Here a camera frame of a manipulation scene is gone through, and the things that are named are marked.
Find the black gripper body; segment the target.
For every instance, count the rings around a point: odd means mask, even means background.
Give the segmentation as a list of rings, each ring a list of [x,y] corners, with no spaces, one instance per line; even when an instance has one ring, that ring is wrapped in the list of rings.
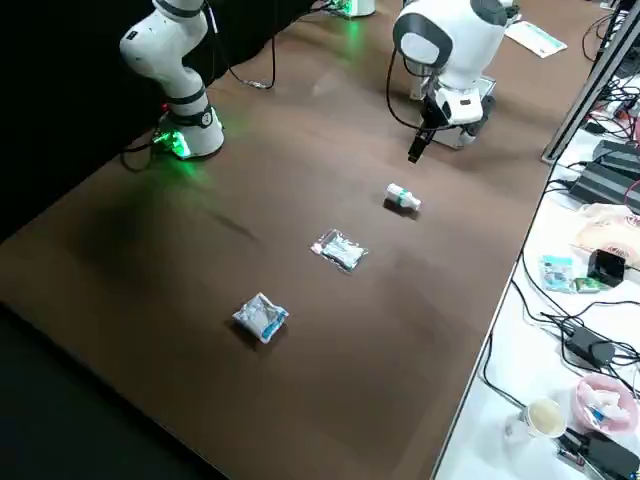
[[[436,132],[457,131],[460,136],[476,137],[485,126],[496,105],[493,95],[487,94],[481,98],[482,117],[471,123],[451,124],[448,117],[432,99],[423,102],[421,115],[426,125],[435,128]]]

